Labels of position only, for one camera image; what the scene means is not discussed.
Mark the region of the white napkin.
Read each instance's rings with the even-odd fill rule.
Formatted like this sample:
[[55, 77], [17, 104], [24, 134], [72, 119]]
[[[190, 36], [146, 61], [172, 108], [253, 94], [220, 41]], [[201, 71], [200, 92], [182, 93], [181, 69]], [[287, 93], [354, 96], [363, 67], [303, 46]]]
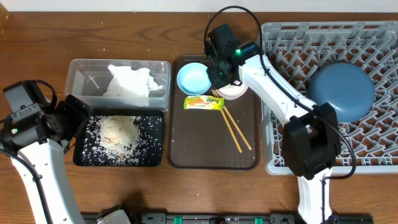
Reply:
[[149, 93], [163, 87], [154, 81], [148, 68], [133, 70], [130, 66], [109, 65], [108, 70], [113, 78], [103, 96], [122, 98], [133, 106], [148, 107]]

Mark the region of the dark blue plate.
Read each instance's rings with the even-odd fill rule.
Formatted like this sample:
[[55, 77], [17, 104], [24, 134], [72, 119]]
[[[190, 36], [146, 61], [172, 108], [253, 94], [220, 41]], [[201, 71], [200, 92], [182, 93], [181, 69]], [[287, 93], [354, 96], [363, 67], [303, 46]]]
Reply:
[[370, 112], [375, 87], [369, 75], [358, 66], [336, 62], [314, 74], [308, 96], [318, 105], [329, 103], [336, 111], [338, 122], [351, 123]]

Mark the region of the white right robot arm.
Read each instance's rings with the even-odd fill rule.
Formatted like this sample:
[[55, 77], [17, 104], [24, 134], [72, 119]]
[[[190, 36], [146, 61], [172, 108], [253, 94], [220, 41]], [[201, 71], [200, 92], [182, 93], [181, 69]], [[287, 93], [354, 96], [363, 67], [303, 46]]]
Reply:
[[325, 223], [332, 214], [328, 179], [341, 151], [333, 107], [294, 90], [253, 41], [207, 40], [204, 52], [213, 62], [209, 77], [216, 88], [239, 81], [277, 116], [284, 129], [282, 157], [298, 179], [298, 214], [305, 223]]

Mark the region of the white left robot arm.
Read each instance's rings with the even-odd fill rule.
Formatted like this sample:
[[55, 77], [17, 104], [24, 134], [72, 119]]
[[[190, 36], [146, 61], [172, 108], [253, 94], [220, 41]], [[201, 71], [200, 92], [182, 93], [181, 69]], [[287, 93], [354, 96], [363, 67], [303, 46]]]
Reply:
[[86, 223], [67, 180], [62, 145], [48, 140], [18, 152], [2, 146], [1, 152], [22, 178], [36, 223]]

